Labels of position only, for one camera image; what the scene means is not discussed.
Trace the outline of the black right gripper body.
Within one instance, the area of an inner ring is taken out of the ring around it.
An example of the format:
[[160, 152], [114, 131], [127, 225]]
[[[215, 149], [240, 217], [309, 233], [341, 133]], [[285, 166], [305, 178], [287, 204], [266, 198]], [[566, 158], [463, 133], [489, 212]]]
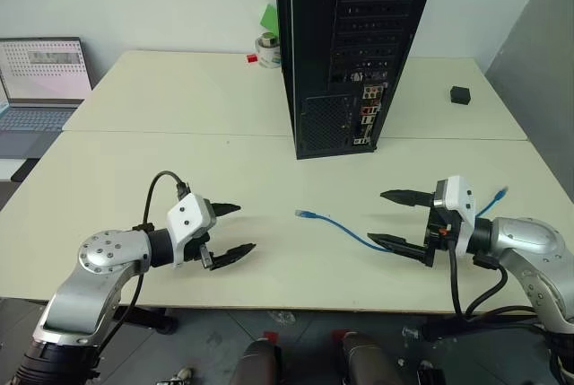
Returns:
[[458, 211], [432, 207], [426, 225], [424, 247], [429, 252], [448, 250], [457, 245], [461, 227]]

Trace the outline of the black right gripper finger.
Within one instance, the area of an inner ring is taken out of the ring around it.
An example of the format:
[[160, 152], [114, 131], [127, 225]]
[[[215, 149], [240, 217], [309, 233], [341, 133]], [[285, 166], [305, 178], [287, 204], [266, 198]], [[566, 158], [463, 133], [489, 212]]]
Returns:
[[432, 208], [434, 193], [426, 193], [410, 189], [390, 189], [380, 194], [386, 200], [403, 206], [425, 206]]
[[409, 243], [404, 238], [391, 234], [368, 233], [367, 236], [380, 247], [389, 250], [391, 253], [415, 259], [426, 267], [433, 266], [434, 251], [429, 247]]

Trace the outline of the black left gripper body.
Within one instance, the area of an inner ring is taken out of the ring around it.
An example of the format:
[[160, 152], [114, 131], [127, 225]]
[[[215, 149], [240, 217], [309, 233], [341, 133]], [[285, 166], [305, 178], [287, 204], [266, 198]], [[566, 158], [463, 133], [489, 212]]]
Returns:
[[207, 215], [206, 222], [200, 224], [185, 245], [184, 261], [200, 260], [205, 269], [214, 270], [215, 260], [213, 253], [207, 248], [207, 242], [210, 240], [209, 231], [215, 226], [217, 218], [210, 200], [204, 198], [203, 202]]

